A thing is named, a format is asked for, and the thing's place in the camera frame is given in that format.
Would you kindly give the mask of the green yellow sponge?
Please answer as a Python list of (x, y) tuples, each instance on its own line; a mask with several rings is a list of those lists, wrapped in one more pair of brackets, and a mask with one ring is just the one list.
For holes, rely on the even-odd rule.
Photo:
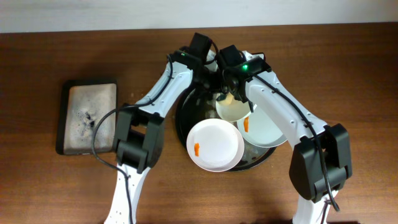
[(225, 105), (230, 105), (230, 104), (232, 103), (233, 100), (234, 100), (234, 96), (233, 96), (232, 94), (228, 93), (228, 94), (226, 95), (226, 98), (224, 99), (223, 103), (224, 103)]

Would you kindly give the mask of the white plate top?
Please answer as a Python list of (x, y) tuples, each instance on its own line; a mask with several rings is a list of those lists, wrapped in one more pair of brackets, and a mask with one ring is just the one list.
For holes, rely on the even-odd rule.
[(226, 95), (219, 93), (215, 97), (216, 112), (221, 119), (234, 122), (243, 119), (252, 113), (248, 101), (243, 103), (242, 101), (234, 99), (230, 105), (225, 105), (223, 101), (226, 98)]

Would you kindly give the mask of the white plate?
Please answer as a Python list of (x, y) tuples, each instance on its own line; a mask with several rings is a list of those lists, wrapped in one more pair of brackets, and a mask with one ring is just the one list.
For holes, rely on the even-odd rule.
[(224, 172), (242, 159), (244, 141), (231, 123), (211, 118), (194, 125), (188, 133), (186, 148), (198, 167), (210, 172)]
[(234, 122), (243, 119), (252, 113), (248, 101), (243, 103), (242, 101), (234, 99), (230, 105), (225, 105), (223, 101), (226, 98), (226, 95), (219, 93), (215, 97), (216, 112), (221, 119)]

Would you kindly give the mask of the white plate bottom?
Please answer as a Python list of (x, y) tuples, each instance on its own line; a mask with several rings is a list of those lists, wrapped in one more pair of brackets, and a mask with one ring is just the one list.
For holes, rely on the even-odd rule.
[(231, 123), (211, 118), (194, 125), (188, 133), (186, 148), (198, 167), (210, 172), (224, 172), (242, 159), (244, 141)]

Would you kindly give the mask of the pale blue plate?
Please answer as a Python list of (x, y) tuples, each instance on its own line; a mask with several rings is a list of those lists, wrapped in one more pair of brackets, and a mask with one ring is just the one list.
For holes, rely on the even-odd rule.
[(237, 127), (242, 137), (257, 147), (276, 147), (287, 141), (273, 120), (259, 108), (246, 118), (238, 120)]

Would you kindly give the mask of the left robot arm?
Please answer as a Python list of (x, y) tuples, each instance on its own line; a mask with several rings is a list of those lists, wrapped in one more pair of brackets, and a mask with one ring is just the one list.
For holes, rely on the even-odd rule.
[(216, 84), (215, 43), (196, 33), (189, 46), (167, 56), (167, 64), (151, 90), (133, 105), (118, 111), (113, 149), (118, 179), (106, 223), (135, 223), (137, 204), (149, 171), (156, 165), (164, 146), (165, 117), (180, 95), (197, 84), (209, 89)]

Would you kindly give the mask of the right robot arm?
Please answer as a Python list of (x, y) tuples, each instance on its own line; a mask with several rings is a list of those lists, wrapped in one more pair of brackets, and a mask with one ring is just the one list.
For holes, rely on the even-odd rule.
[(216, 61), (234, 98), (263, 110), (292, 147), (289, 177), (299, 194), (292, 223), (326, 223), (331, 208), (339, 211), (335, 196), (353, 174), (348, 131), (307, 110), (264, 58), (230, 45), (218, 51)]

